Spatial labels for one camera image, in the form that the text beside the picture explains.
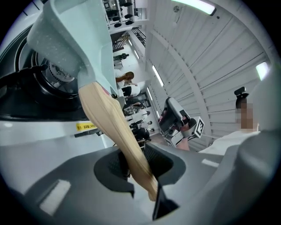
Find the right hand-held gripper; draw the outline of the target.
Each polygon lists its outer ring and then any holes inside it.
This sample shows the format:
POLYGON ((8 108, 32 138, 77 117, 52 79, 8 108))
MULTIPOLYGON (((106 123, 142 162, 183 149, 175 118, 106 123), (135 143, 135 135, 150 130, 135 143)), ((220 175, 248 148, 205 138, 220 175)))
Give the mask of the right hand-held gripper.
POLYGON ((168 146, 176 147, 183 139, 200 138, 205 126, 200 116, 190 119, 188 113, 172 97, 166 99, 167 110, 159 120, 160 131, 168 146))

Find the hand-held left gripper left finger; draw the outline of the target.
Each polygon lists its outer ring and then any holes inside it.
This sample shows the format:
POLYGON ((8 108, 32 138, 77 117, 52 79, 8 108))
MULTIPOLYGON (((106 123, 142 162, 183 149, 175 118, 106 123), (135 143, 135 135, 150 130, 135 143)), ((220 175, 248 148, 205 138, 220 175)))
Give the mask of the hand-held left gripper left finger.
POLYGON ((133 199, 128 166, 116 147, 73 157, 34 183, 25 199, 43 223, 144 225, 152 221, 133 199))

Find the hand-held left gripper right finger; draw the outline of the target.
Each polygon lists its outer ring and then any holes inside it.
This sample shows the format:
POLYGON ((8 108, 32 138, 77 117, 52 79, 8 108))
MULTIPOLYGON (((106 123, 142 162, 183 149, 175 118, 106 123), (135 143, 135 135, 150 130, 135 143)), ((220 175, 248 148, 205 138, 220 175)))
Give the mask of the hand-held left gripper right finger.
POLYGON ((248 97, 260 131, 241 142, 230 136, 201 152, 149 143, 145 147, 159 179, 154 225, 228 225, 240 223, 270 196, 281 165, 281 72, 272 69, 248 97))

